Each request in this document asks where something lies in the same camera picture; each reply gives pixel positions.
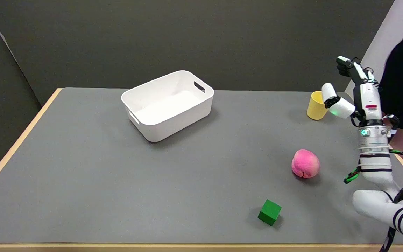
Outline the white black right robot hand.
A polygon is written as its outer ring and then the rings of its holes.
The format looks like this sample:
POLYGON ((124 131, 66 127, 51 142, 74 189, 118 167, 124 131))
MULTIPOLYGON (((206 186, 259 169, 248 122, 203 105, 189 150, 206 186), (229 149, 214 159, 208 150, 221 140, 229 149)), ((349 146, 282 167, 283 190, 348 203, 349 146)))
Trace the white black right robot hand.
POLYGON ((355 127, 382 125, 379 82, 374 78, 373 70, 363 68, 356 58, 338 56, 336 62, 339 74, 349 77, 355 85, 353 103, 338 96, 331 83, 325 83, 321 88, 325 108, 334 116, 350 118, 355 127))

